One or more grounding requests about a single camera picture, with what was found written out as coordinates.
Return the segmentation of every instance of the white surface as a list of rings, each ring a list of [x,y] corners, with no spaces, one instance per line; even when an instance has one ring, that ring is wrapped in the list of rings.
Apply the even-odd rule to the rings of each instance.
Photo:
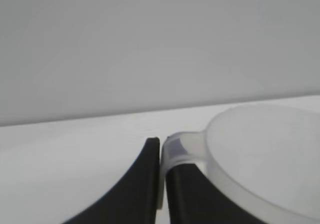
[[[320,97],[269,101],[320,112]],[[59,224],[121,178],[147,137],[203,130],[237,104],[0,128],[0,223]],[[166,205],[157,223],[168,223]]]
[[[320,93],[320,0],[0,0],[0,124]]]

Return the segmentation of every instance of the frosted plastic container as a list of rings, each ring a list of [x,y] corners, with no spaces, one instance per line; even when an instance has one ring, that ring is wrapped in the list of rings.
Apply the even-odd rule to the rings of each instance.
[[[235,107],[202,132],[170,136],[162,148],[161,188],[171,168],[195,163],[225,196],[266,223],[320,223],[317,113],[265,104]]]

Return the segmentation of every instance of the black curved edge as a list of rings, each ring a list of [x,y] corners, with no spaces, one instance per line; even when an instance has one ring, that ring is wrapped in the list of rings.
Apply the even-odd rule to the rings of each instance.
[[[153,224],[157,209],[159,148],[158,138],[147,139],[122,179],[96,203],[64,224]]]
[[[166,175],[171,224],[266,224],[222,194],[194,164]]]

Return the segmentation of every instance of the cup handle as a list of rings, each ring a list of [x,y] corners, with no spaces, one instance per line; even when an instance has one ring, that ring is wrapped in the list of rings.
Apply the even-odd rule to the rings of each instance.
[[[164,142],[161,152],[158,209],[162,208],[165,176],[170,169],[181,164],[207,163],[209,152],[204,137],[203,132],[179,132]]]

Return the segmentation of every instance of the white wall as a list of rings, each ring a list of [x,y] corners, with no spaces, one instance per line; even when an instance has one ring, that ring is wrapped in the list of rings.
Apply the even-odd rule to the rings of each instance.
[[[0,125],[320,93],[320,0],[0,0]]]

